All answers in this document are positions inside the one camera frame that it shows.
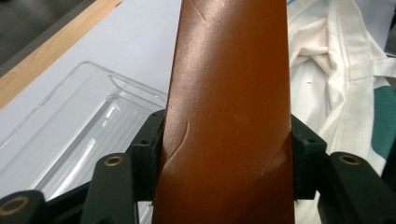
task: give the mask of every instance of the clear plastic container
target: clear plastic container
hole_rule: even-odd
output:
[[[47,200],[92,178],[96,162],[124,152],[167,95],[94,63],[81,63],[0,143],[0,198],[41,190]],[[148,218],[149,203],[140,204]]]

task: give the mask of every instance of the teal fabric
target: teal fabric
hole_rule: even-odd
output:
[[[385,160],[396,138],[396,92],[392,87],[375,89],[373,150]]]

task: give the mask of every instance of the brown leather surface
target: brown leather surface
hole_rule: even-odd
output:
[[[286,2],[184,1],[153,223],[294,223]]]

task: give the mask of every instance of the white fabric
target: white fabric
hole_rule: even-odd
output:
[[[374,88],[396,77],[364,27],[353,0],[297,0],[288,6],[291,112],[327,143],[327,152],[363,157],[380,174],[371,147]],[[320,223],[317,200],[299,201],[296,223]]]

